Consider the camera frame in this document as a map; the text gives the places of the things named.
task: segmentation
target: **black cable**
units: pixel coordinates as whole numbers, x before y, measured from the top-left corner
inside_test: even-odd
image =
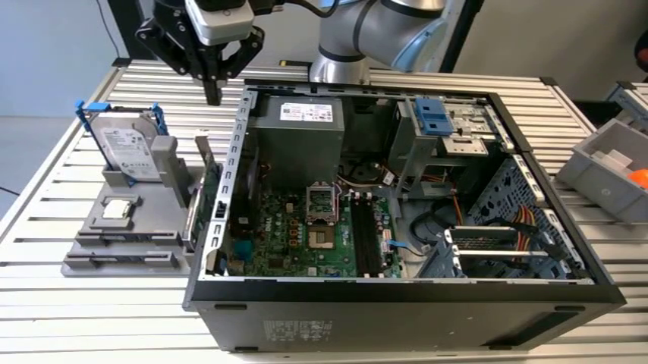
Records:
[[[441,229],[447,229],[453,226],[446,220],[438,217],[437,211],[443,207],[450,205],[451,199],[437,199],[434,200],[433,204],[429,207],[429,211],[423,212],[421,215],[415,216],[411,222],[409,223],[409,234],[411,237],[422,244],[433,245],[437,243],[435,240],[427,240],[423,237],[419,237],[415,233],[415,227],[425,222],[429,218],[433,222],[441,227]]]
[[[121,56],[119,55],[117,45],[115,43],[115,40],[112,39],[112,34],[111,34],[111,31],[108,30],[108,26],[105,24],[105,18],[103,16],[101,4],[99,3],[99,0],[95,0],[95,2],[97,3],[97,6],[99,6],[99,13],[101,15],[103,28],[105,29],[105,33],[108,34],[108,38],[111,38],[111,42],[112,42],[112,46],[115,47],[115,53],[117,54],[117,58],[121,58]]]
[[[409,249],[406,246],[397,246],[397,248],[401,248],[401,249],[409,250],[409,252],[410,252],[411,254],[414,254],[415,256],[425,257],[425,254],[417,253],[414,250]]]
[[[332,5],[328,11],[326,12],[323,12],[316,6],[314,6],[314,4],[307,2],[307,0],[286,0],[286,3],[299,5],[302,8],[306,8],[318,17],[330,17],[332,13],[335,13],[336,6],[339,5],[340,0],[332,1]]]
[[[20,196],[20,193],[17,193],[17,192],[14,192],[14,191],[12,191],[12,190],[9,190],[8,188],[4,188],[4,187],[1,187],[1,186],[0,186],[0,190],[2,190],[2,191],[4,191],[4,192],[6,192],[6,193],[10,193],[12,195]]]

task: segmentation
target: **motherboard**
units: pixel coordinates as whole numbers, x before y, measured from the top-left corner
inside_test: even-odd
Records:
[[[386,200],[331,192],[262,193],[254,238],[234,242],[232,274],[399,278],[399,257],[387,244],[393,230]],[[359,213],[358,206],[364,206]],[[318,214],[335,216],[314,218]]]

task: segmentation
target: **metal rail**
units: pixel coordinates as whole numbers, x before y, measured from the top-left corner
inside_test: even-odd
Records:
[[[306,80],[300,67],[252,67],[242,77]],[[242,80],[223,91],[223,105],[204,104],[203,89],[155,61],[112,69],[92,99],[165,110],[187,163],[207,133],[215,157],[228,146]],[[537,78],[372,71],[371,83],[497,92],[549,175],[593,126],[556,86]],[[103,184],[103,159],[75,121],[0,224],[0,353],[24,359],[227,360],[197,315],[184,312],[185,278],[63,278],[60,261]],[[556,184],[628,305],[527,353],[291,353],[239,355],[251,362],[645,362],[648,360],[648,225],[616,221],[573,190]]]

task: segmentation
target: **ram slot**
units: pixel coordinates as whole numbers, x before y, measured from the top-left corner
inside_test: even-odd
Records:
[[[375,235],[374,210],[371,201],[351,199],[352,246],[358,277],[378,277],[381,273],[381,253]]]

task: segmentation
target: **white wall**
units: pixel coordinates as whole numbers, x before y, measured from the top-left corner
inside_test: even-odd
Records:
[[[319,18],[292,4],[283,11],[254,19],[254,25],[266,32],[263,49],[252,65],[275,66],[282,59],[312,61],[319,40]]]
[[[486,0],[454,72],[552,76],[572,98],[601,98],[641,81],[633,45],[646,0]]]
[[[103,13],[125,56],[111,9]],[[93,0],[2,0],[0,115],[69,116],[115,60]]]

